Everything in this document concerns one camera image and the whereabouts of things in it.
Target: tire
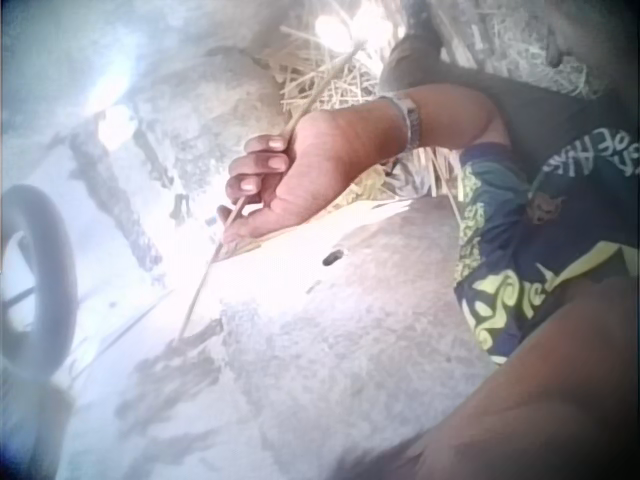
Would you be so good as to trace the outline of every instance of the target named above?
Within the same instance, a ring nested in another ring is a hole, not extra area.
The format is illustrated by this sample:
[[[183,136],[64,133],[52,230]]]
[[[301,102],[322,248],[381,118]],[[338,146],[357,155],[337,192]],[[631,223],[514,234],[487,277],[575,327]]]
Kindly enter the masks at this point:
[[[2,357],[9,368],[36,378],[50,377],[64,362],[76,326],[78,291],[71,242],[56,206],[41,190],[17,185],[2,195],[2,256],[22,232],[35,277],[36,308],[29,332],[17,331],[2,312]]]

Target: dark trousers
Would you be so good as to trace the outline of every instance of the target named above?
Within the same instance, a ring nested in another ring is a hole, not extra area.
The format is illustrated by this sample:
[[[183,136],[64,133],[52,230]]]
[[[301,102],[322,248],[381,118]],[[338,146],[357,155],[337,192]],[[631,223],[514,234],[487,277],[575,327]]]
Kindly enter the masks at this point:
[[[380,90],[389,93],[426,84],[448,83],[478,90],[502,112],[513,149],[532,180],[540,167],[575,140],[601,127],[638,138],[638,119],[614,92],[584,100],[440,60],[429,39],[408,35],[393,49]]]

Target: shirt sleeve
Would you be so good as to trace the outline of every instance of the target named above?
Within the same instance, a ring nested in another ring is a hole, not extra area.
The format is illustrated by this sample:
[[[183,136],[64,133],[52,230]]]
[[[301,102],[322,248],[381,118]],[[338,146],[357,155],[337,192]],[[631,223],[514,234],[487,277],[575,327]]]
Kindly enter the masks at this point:
[[[523,220],[529,185],[511,149],[482,143],[460,156],[464,194],[460,227],[459,284],[490,257],[508,254]]]

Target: person's right hand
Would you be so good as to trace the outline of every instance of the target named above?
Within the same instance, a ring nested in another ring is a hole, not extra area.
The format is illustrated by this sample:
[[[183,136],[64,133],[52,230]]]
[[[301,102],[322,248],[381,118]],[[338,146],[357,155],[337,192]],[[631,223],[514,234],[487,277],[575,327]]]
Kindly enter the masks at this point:
[[[224,242],[300,225],[328,207],[368,168],[356,140],[327,111],[304,117],[289,148],[279,136],[249,140],[247,154],[229,167],[227,196],[234,205],[246,196],[249,204],[263,206],[239,216],[225,231]],[[222,206],[218,213],[226,222],[231,210]]]

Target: knee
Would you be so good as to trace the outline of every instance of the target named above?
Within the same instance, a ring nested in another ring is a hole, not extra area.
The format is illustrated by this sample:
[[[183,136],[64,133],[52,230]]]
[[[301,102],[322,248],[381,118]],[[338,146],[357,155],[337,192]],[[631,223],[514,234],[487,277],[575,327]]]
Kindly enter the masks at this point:
[[[430,83],[440,62],[440,50],[427,37],[407,35],[393,48],[380,76],[380,93],[397,92]]]

